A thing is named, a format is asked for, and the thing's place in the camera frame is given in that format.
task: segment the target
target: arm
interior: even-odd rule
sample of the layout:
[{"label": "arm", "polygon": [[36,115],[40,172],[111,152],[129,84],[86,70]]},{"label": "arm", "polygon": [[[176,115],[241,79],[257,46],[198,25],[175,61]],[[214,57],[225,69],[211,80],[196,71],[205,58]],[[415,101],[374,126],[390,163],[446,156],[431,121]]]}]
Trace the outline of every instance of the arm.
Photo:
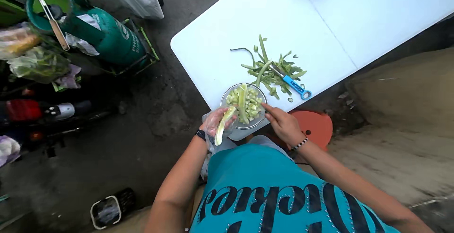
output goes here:
[{"label": "arm", "polygon": [[205,140],[194,136],[159,188],[151,207],[145,233],[184,231],[185,211],[196,188],[206,155]]},{"label": "arm", "polygon": [[[269,112],[265,116],[274,131],[289,147],[296,146],[306,138],[295,117],[279,108],[273,108],[267,104],[263,104],[263,106]],[[404,233],[433,233],[421,219],[395,198],[368,183],[333,156],[321,150],[315,143],[308,141],[297,151],[322,179],[338,186],[371,207],[384,223]]]}]

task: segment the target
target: green gas cylinder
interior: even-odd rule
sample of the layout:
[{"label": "green gas cylinder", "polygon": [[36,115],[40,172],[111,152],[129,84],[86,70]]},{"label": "green gas cylinder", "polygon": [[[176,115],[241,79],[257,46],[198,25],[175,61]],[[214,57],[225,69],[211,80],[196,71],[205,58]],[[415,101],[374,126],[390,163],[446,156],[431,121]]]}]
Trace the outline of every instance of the green gas cylinder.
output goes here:
[{"label": "green gas cylinder", "polygon": [[[106,11],[90,6],[84,0],[46,0],[46,2],[48,5],[60,6],[66,15],[60,24],[61,30],[93,45],[99,52],[99,55],[95,57],[106,62],[127,66],[146,54],[137,35]],[[38,29],[52,33],[49,21],[36,12],[37,9],[42,10],[36,4],[38,4],[38,0],[27,0],[26,2],[30,22]],[[82,15],[89,15],[96,20],[100,30],[78,18]]]}]

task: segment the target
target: orange stool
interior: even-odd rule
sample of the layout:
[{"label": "orange stool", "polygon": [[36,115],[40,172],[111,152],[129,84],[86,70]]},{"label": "orange stool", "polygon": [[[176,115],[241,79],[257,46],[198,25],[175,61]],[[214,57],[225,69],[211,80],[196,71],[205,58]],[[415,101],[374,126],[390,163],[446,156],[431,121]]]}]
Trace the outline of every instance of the orange stool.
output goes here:
[{"label": "orange stool", "polygon": [[330,116],[310,111],[291,111],[290,114],[297,118],[301,132],[306,134],[311,142],[324,151],[328,151],[326,145],[333,134],[333,123]]}]

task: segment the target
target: wooden handle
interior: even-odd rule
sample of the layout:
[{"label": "wooden handle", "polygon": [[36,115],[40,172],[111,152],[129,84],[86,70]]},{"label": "wooden handle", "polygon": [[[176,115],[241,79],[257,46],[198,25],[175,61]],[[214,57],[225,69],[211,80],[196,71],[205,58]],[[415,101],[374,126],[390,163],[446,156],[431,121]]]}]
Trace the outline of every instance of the wooden handle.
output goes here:
[{"label": "wooden handle", "polygon": [[57,36],[57,40],[60,43],[60,45],[63,48],[63,50],[65,50],[65,51],[69,50],[70,46],[66,42],[66,39],[63,36],[63,33],[61,32],[60,26],[58,26],[57,21],[55,21],[53,19],[49,19],[49,23],[50,23],[50,26],[52,27],[52,30],[55,33],[55,36]]}]

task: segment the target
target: teal shirt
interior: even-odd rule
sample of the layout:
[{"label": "teal shirt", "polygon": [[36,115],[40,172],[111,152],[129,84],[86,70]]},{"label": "teal shirt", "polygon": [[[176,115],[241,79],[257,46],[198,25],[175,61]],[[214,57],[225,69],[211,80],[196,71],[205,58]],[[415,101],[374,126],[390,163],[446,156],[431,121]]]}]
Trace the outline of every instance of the teal shirt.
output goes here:
[{"label": "teal shirt", "polygon": [[245,144],[213,155],[191,233],[395,233],[340,188],[278,150]]}]

